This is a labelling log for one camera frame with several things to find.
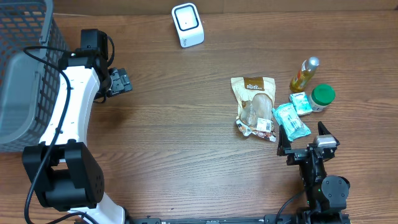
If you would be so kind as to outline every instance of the gray plastic crate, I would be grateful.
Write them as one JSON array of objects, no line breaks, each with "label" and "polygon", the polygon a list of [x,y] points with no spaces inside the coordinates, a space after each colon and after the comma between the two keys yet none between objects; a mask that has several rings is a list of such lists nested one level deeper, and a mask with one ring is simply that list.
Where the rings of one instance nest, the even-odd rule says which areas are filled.
[{"label": "gray plastic crate", "polygon": [[[28,57],[31,45],[68,49],[52,17],[52,0],[0,0],[0,152],[39,143],[57,99],[59,73]],[[61,52],[37,50],[57,64]]]}]

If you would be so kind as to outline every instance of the green lid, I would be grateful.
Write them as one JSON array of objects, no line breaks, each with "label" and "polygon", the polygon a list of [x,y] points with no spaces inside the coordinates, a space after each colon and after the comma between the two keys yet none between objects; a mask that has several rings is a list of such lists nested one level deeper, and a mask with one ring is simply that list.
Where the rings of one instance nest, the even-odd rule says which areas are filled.
[{"label": "green lid", "polygon": [[312,90],[312,100],[321,106],[329,105],[335,99],[335,90],[327,84],[321,84]]}]

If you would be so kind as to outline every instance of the jar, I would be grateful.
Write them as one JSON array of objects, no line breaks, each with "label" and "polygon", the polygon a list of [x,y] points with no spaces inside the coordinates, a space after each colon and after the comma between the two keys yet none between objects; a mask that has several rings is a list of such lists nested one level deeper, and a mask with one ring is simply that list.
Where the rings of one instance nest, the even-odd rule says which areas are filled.
[{"label": "jar", "polygon": [[330,85],[321,84],[312,90],[308,101],[313,112],[321,112],[335,99],[335,96],[335,90]]}]

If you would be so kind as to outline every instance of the wooden surface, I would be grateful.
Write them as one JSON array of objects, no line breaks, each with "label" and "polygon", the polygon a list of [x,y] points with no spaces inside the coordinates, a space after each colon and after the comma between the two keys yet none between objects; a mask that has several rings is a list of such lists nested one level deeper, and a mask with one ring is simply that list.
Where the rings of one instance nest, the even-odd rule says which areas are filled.
[{"label": "wooden surface", "polygon": [[170,14],[193,2],[199,13],[393,10],[398,0],[54,0],[55,12],[90,16]]},{"label": "wooden surface", "polygon": [[[340,140],[329,175],[351,182],[353,223],[397,223],[398,13],[306,12],[202,15],[205,42],[178,45],[170,16],[56,18],[71,48],[80,29],[98,28],[116,46],[134,91],[94,105],[88,147],[106,191],[134,217],[250,217],[276,213],[302,189],[298,166],[276,156],[277,142],[242,137],[231,77],[272,77],[275,107],[288,102],[289,81],[316,55],[320,83],[336,90],[317,122]],[[0,154],[0,223],[23,223],[30,182],[21,154]],[[305,205],[298,200],[286,209]],[[36,223],[60,216],[34,197]]]}]

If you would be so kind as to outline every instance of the teal snack package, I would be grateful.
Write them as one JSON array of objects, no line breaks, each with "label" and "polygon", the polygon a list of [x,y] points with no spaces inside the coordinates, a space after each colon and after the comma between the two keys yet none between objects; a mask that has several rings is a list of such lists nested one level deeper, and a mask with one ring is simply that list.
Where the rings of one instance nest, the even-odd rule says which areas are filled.
[{"label": "teal snack package", "polygon": [[290,94],[289,99],[299,116],[312,113],[312,108],[305,92]]},{"label": "teal snack package", "polygon": [[283,125],[289,141],[311,134],[311,130],[301,121],[292,103],[280,105],[272,113],[279,125]]}]

